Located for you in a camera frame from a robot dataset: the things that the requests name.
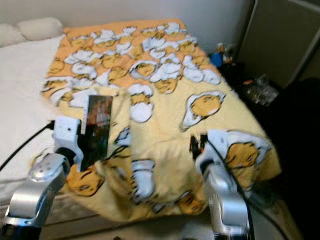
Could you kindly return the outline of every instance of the blanket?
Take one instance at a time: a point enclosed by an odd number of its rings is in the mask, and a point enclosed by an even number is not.
[[[64,34],[42,95],[79,119],[88,96],[113,96],[107,155],[84,172],[73,166],[64,186],[80,204],[118,222],[201,213],[195,149],[208,130],[245,191],[280,173],[263,129],[180,20]]]

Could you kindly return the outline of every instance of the pillow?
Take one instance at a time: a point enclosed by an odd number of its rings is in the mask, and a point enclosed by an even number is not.
[[[10,24],[0,24],[0,47],[18,44],[24,41],[26,41],[26,39],[21,35],[18,28]]]
[[[32,41],[50,39],[63,34],[61,22],[53,17],[21,21],[16,26],[26,39]]]

